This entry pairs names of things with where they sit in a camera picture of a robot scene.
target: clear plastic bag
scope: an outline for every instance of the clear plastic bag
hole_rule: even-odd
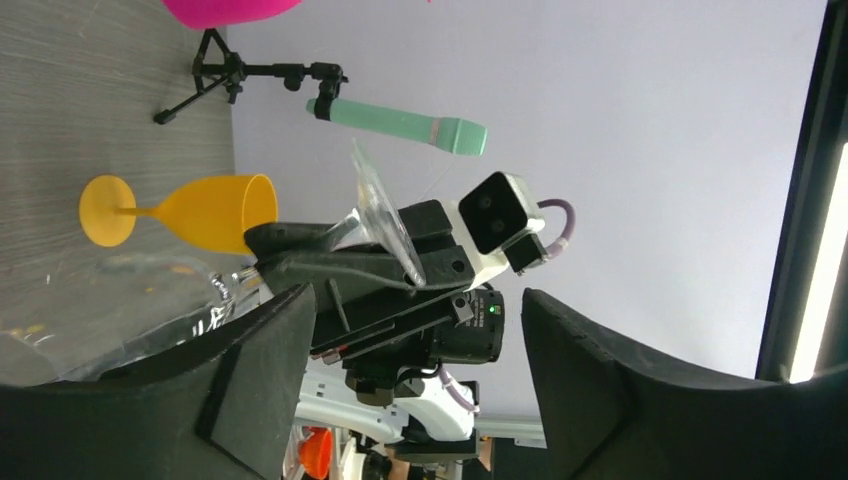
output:
[[[283,460],[283,479],[301,480],[306,471],[300,463],[298,449],[300,444],[306,440],[304,427],[294,425],[289,435],[289,444],[286,446],[286,456]]]
[[[252,268],[221,275],[192,257],[109,257],[61,279],[54,298],[0,331],[0,384],[95,380],[234,318],[261,285]]]

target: wine glass base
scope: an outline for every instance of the wine glass base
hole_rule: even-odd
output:
[[[88,182],[80,195],[80,225],[95,245],[116,247],[130,237],[136,219],[118,209],[135,207],[135,195],[127,182],[115,175],[101,175]]]

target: white wall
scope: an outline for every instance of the white wall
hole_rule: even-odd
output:
[[[231,28],[254,63],[328,61],[344,98],[489,127],[481,158],[318,122],[250,79],[237,168],[265,172],[285,220],[354,201],[350,138],[399,205],[459,198],[494,170],[578,209],[566,255],[505,274],[509,327],[483,383],[489,414],[537,415],[519,322],[524,287],[686,360],[751,376],[824,0],[305,0]],[[551,216],[551,232],[562,220]]]

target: black tripod leg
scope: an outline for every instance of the black tripod leg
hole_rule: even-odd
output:
[[[215,40],[215,44],[218,45],[218,48],[221,49],[221,52],[224,55],[227,55],[227,54],[230,53],[230,49],[229,49],[229,47],[227,47],[227,42],[224,41],[224,37],[222,37],[221,34],[218,33],[218,30],[211,28],[209,30],[206,30],[206,32],[209,33],[209,36],[212,37],[212,40]]]
[[[227,80],[229,80],[229,79],[226,76],[223,76],[223,77],[215,80],[208,87],[205,87],[202,90],[195,93],[194,95],[188,97],[187,99],[185,99],[185,101],[183,101],[182,103],[180,103],[176,107],[170,108],[170,109],[167,109],[167,110],[162,110],[161,112],[157,113],[156,115],[153,116],[153,121],[158,123],[159,125],[165,125],[166,123],[170,122],[171,120],[177,118],[177,113],[179,113],[181,110],[183,110],[184,108],[187,108],[192,103],[203,98],[204,96],[206,96],[212,90],[215,90],[216,88],[220,87],[221,85],[226,83]]]
[[[203,62],[206,60],[206,52],[209,50],[209,42],[215,34],[217,34],[217,32],[211,28],[203,31],[203,37],[200,39],[200,46],[197,48],[197,54],[194,56],[194,63],[191,65],[191,75],[194,77],[194,88],[198,92],[202,92],[205,88],[203,86],[203,78],[200,72],[203,70]]]

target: black motor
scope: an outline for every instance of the black motor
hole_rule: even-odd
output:
[[[497,361],[504,334],[503,295],[479,288],[446,300],[444,307],[453,312],[452,321],[343,362],[345,382],[356,391],[360,402],[390,405],[395,386],[408,379],[433,376],[422,370],[435,370],[442,364]]]

